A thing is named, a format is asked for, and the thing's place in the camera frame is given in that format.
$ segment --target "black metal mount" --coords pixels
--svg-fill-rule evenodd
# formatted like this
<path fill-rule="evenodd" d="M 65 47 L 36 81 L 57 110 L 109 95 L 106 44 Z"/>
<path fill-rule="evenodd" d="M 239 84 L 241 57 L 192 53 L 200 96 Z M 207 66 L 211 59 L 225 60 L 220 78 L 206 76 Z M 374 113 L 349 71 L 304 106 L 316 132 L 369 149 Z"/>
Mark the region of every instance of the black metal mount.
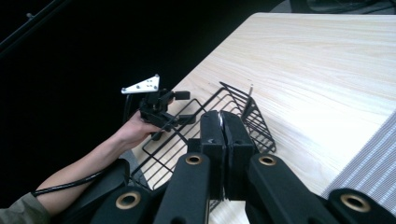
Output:
<path fill-rule="evenodd" d="M 195 118 L 192 115 L 173 116 L 168 111 L 168 105 L 174 100 L 190 100 L 189 91 L 168 91 L 163 89 L 160 91 L 149 92 L 142 99 L 139 105 L 141 118 L 148 123 L 163 128 L 167 132 L 182 123 L 194 123 Z M 153 140 L 159 140 L 161 134 L 155 135 Z"/>
<path fill-rule="evenodd" d="M 224 198 L 245 201 L 250 223 L 396 223 L 390 212 L 354 189 L 336 189 L 328 200 L 309 191 L 279 157 L 257 150 L 233 113 L 204 113 L 201 133 L 189 140 L 160 200 L 142 187 L 121 189 L 93 223 L 202 224 L 208 222 L 210 200 Z"/>

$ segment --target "black mechanical part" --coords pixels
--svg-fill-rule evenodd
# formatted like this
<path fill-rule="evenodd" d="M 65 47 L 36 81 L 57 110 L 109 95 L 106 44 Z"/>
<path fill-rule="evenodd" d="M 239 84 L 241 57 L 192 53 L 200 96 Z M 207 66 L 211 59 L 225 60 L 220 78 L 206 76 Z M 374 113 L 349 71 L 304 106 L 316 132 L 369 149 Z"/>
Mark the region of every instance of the black mechanical part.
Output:
<path fill-rule="evenodd" d="M 265 209 L 265 205 L 262 203 L 259 197 L 259 193 L 256 189 L 251 188 L 249 193 L 250 198 L 247 198 L 245 202 L 245 213 L 247 214 L 250 224 L 273 224 L 270 215 Z"/>
<path fill-rule="evenodd" d="M 210 161 L 206 155 L 187 153 L 181 156 L 154 223 L 207 223 L 209 175 Z"/>
<path fill-rule="evenodd" d="M 104 172 L 103 176 L 95 179 L 84 193 L 60 215 L 54 217 L 53 223 L 89 223 L 96 209 L 111 192 L 123 189 L 128 183 L 129 162 L 117 159 Z"/>
<path fill-rule="evenodd" d="M 201 153 L 201 139 L 190 138 L 187 142 L 187 152 Z"/>
<path fill-rule="evenodd" d="M 220 117 L 228 148 L 225 160 L 225 197 L 231 201 L 244 201 L 248 194 L 248 164 L 258 151 L 238 116 L 221 111 Z"/>
<path fill-rule="evenodd" d="M 354 189 L 333 190 L 327 207 L 341 223 L 396 223 L 396 217 L 388 210 Z"/>
<path fill-rule="evenodd" d="M 201 116 L 201 153 L 210 158 L 210 199 L 223 200 L 226 145 L 219 112 L 216 110 Z"/>
<path fill-rule="evenodd" d="M 148 123 L 151 123 L 159 128 L 163 128 L 170 132 L 172 127 L 177 127 L 179 124 L 188 123 L 193 124 L 195 117 L 191 115 L 180 115 L 175 117 L 169 113 L 168 105 L 174 100 L 189 100 L 189 91 L 168 91 L 163 89 L 160 91 L 149 92 L 141 100 L 139 110 L 141 118 Z M 159 140 L 161 133 L 151 135 L 153 140 Z"/>
<path fill-rule="evenodd" d="M 91 224 L 143 224 L 146 221 L 150 202 L 151 196 L 143 188 L 129 186 L 118 189 L 106 198 L 93 216 Z"/>
<path fill-rule="evenodd" d="M 197 117 L 197 121 L 191 125 L 191 127 L 195 127 L 200 125 L 198 124 L 198 122 L 201 121 L 199 120 L 198 116 L 201 113 L 216 108 L 220 110 L 225 109 L 225 110 L 233 111 L 235 114 L 240 115 L 244 110 L 246 110 L 246 106 L 249 105 L 248 99 L 251 97 L 246 93 L 230 85 L 227 85 L 223 82 L 220 82 L 220 84 L 221 84 L 221 88 L 218 89 L 206 102 L 201 104 L 197 99 L 192 99 L 184 107 L 182 107 L 179 110 L 179 112 L 176 113 L 176 116 L 182 114 L 182 112 L 185 111 L 185 109 L 187 108 L 190 111 L 195 111 L 195 112 L 191 112 L 193 118 Z M 276 143 L 272 138 L 267 125 L 265 124 L 265 120 L 262 116 L 262 113 L 260 112 L 260 109 L 257 106 L 254 107 L 255 108 L 251 113 L 250 112 L 246 113 L 247 119 L 242 119 L 244 125 L 247 128 L 247 132 L 251 136 L 252 140 L 255 143 L 256 148 L 260 152 L 268 152 L 268 151 L 275 152 Z M 171 170 L 173 170 L 173 167 L 175 165 L 175 163 L 171 161 L 171 158 L 178 156 L 177 155 L 178 151 L 169 150 L 170 146 L 168 143 L 172 142 L 173 140 L 178 141 L 177 138 L 180 138 L 182 141 L 184 141 L 185 144 L 188 144 L 189 139 L 184 138 L 180 133 L 181 130 L 188 130 L 189 127 L 187 126 L 188 125 L 186 122 L 180 125 L 179 127 L 177 127 L 176 129 L 174 129 L 175 131 L 174 133 L 166 136 L 167 139 L 164 141 L 164 144 L 159 144 L 157 146 L 154 146 L 152 144 L 147 144 L 142 146 L 142 149 L 148 155 L 148 158 L 142 161 L 141 164 L 132 172 L 132 178 L 134 179 L 134 174 L 137 172 L 138 169 L 141 169 L 142 167 L 149 165 L 151 162 L 158 163 L 163 169 L 166 169 L 171 172 Z M 157 159 L 155 159 L 155 154 L 157 154 L 160 151 L 162 152 L 166 151 L 165 153 L 166 156 L 162 157 L 159 161 L 156 161 Z M 152 178 L 152 177 L 155 178 L 158 176 L 158 173 L 154 173 L 154 174 L 145 173 L 144 175 L 146 175 L 147 178 Z"/>
<path fill-rule="evenodd" d="M 248 196 L 252 200 L 249 204 L 262 206 L 257 208 L 262 210 L 262 217 L 271 218 L 270 223 L 339 223 L 279 157 L 265 153 L 254 155 L 248 179 L 254 188 Z M 257 198 L 262 204 L 255 203 Z"/>

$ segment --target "gray fabric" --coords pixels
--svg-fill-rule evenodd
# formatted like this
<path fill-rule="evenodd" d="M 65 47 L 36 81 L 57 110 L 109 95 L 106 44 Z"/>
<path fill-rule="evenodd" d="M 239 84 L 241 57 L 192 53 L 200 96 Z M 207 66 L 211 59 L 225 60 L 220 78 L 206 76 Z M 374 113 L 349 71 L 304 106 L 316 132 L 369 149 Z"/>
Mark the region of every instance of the gray fabric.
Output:
<path fill-rule="evenodd" d="M 20 197 L 9 208 L 0 209 L 0 223 L 50 223 L 50 214 L 32 193 Z"/>
<path fill-rule="evenodd" d="M 396 216 L 396 111 L 388 118 L 358 155 L 327 187 L 355 189 L 373 198 Z"/>

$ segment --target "black cable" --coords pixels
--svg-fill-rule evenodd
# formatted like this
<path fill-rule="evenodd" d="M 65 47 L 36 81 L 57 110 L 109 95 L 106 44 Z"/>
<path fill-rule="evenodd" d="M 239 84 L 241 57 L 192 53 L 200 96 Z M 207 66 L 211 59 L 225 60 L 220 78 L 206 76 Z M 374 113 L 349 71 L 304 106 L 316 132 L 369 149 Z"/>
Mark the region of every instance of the black cable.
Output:
<path fill-rule="evenodd" d="M 132 94 L 127 94 L 125 99 L 124 113 L 122 118 L 122 123 L 124 124 L 128 121 L 128 118 L 131 113 L 131 103 L 132 103 Z"/>
<path fill-rule="evenodd" d="M 96 174 L 87 176 L 85 178 L 82 178 L 80 180 L 77 180 L 77 181 L 74 181 L 74 182 L 71 182 L 71 183 L 68 183 L 68 184 L 63 184 L 63 185 L 59 185 L 59 186 L 55 186 L 55 187 L 50 187 L 50 188 L 47 188 L 47 189 L 39 189 L 39 190 L 36 190 L 36 191 L 32 192 L 32 194 L 33 194 L 33 196 L 37 197 L 38 195 L 41 195 L 41 194 L 46 194 L 46 193 L 50 193 L 50 192 L 54 192 L 54 191 L 59 191 L 59 190 L 62 190 L 62 189 L 70 189 L 70 188 L 73 188 L 73 187 L 76 187 L 76 186 L 79 186 L 79 185 L 82 185 L 82 184 L 85 184 L 85 183 L 93 181 L 95 178 L 97 178 L 100 175 L 102 175 L 104 171 L 105 170 L 99 171 Z"/>

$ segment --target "human arm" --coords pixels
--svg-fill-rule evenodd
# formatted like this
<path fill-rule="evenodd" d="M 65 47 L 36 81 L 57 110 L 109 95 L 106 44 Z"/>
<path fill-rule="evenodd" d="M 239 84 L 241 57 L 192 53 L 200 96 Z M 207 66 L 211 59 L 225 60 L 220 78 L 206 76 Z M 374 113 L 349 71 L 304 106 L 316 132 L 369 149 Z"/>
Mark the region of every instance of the human arm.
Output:
<path fill-rule="evenodd" d="M 155 133 L 159 130 L 160 128 L 143 122 L 140 118 L 140 112 L 137 111 L 106 141 L 80 160 L 51 175 L 37 189 L 46 189 L 71 183 L 102 171 L 114 162 L 123 152 L 136 147 L 146 139 L 150 133 Z M 78 198 L 90 183 L 76 186 L 71 189 L 41 194 L 37 196 L 37 199 L 47 209 L 51 216 L 55 216 Z"/>

